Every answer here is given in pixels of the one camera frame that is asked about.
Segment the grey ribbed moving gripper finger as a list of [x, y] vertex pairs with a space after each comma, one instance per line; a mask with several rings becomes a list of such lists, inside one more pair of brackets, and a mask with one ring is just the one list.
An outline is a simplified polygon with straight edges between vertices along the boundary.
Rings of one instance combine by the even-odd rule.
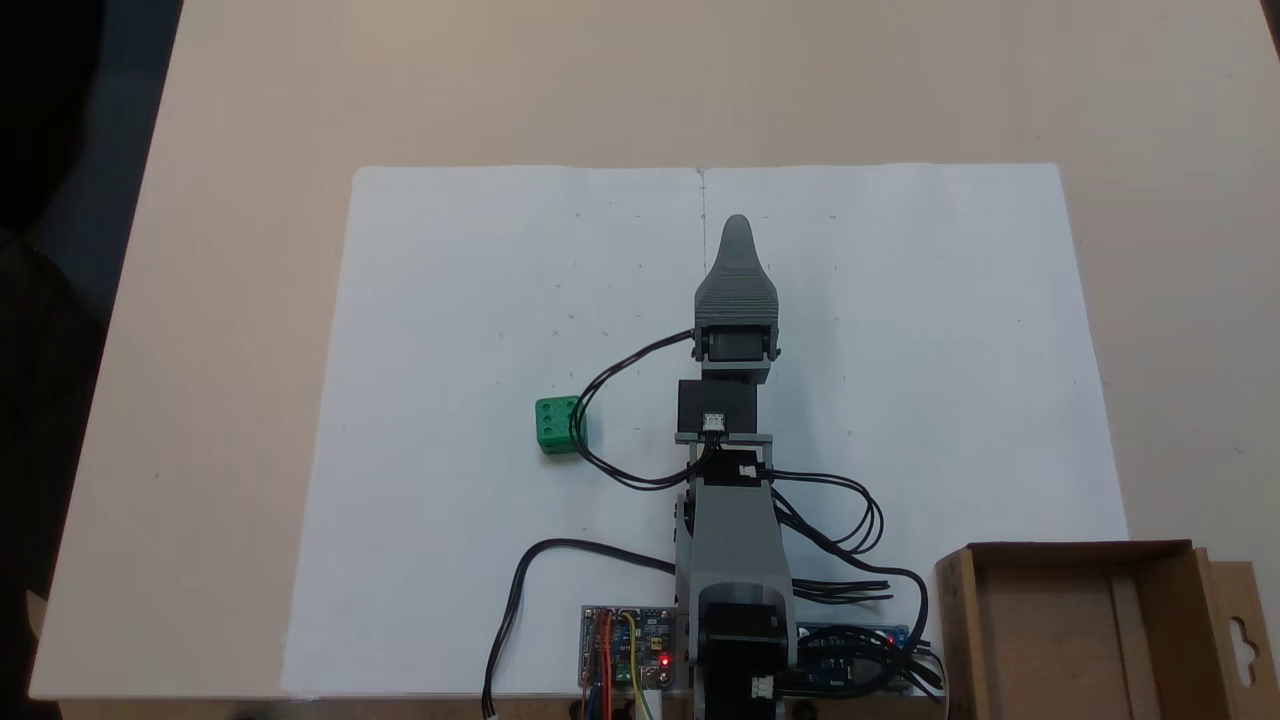
[[776, 327], [780, 320], [777, 290], [765, 273], [745, 215], [732, 215], [723, 225], [716, 260], [694, 295], [694, 325]]

